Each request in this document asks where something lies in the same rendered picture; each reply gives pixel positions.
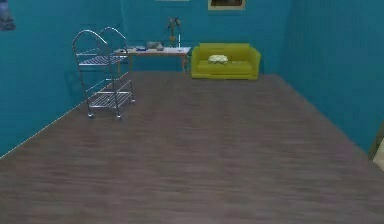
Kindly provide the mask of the yellow-green sofa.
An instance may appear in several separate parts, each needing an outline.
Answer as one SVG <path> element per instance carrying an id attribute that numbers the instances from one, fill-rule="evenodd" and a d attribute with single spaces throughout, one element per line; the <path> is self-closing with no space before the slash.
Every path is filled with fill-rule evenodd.
<path id="1" fill-rule="evenodd" d="M 210 62 L 223 55 L 227 63 Z M 191 77 L 194 79 L 256 80 L 261 62 L 260 52 L 249 43 L 200 43 L 192 50 Z"/>

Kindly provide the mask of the pale cushion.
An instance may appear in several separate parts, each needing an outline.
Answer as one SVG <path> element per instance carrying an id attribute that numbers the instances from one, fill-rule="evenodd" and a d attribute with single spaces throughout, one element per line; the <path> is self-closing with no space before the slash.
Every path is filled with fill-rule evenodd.
<path id="1" fill-rule="evenodd" d="M 213 64 L 227 64 L 228 57 L 225 55 L 211 55 L 208 58 L 208 62 Z"/>

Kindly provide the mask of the chrome metal shelf cart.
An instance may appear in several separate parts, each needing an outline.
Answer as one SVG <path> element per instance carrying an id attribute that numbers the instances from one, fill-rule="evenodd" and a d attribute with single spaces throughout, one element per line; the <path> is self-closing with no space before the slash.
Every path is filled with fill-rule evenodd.
<path id="1" fill-rule="evenodd" d="M 83 29 L 73 38 L 75 58 L 87 116 L 92 119 L 95 110 L 110 109 L 121 119 L 121 108 L 136 102 L 133 80 L 122 67 L 130 63 L 127 39 L 115 27 L 99 31 Z"/>

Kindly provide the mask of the wooden side table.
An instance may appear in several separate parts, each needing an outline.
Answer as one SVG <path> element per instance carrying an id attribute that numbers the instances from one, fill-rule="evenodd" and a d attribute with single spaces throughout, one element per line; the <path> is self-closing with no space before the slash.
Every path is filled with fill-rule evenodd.
<path id="1" fill-rule="evenodd" d="M 181 59 L 182 73 L 186 75 L 188 73 L 189 54 L 191 47 L 165 47 L 163 50 L 158 51 L 157 49 L 138 50 L 134 49 L 118 49 L 114 50 L 113 53 L 116 56 L 125 56 L 129 59 L 129 63 L 133 63 L 134 56 L 158 56 L 158 57 L 179 57 Z"/>

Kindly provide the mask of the framed wall picture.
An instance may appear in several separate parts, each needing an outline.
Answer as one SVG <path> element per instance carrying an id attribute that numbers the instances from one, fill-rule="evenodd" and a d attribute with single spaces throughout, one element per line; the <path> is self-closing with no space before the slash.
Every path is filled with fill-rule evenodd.
<path id="1" fill-rule="evenodd" d="M 209 10 L 243 10 L 246 0 L 208 0 Z"/>

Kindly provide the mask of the blue wall hanging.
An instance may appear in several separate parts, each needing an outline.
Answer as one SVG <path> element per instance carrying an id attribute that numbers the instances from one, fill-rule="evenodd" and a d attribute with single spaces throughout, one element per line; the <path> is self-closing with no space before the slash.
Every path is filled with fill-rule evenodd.
<path id="1" fill-rule="evenodd" d="M 8 0 L 0 0 L 0 31 L 11 31 L 15 29 L 16 25 L 9 9 Z"/>

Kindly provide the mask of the dark plant in vase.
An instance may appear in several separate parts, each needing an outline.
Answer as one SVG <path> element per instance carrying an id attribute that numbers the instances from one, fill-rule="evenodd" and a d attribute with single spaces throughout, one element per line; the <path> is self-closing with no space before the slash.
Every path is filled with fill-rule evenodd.
<path id="1" fill-rule="evenodd" d="M 167 29 L 170 32 L 169 40 L 170 40 L 170 46 L 175 47 L 176 46 L 176 36 L 175 31 L 177 28 L 181 26 L 181 20 L 178 17 L 172 17 L 169 19 Z"/>

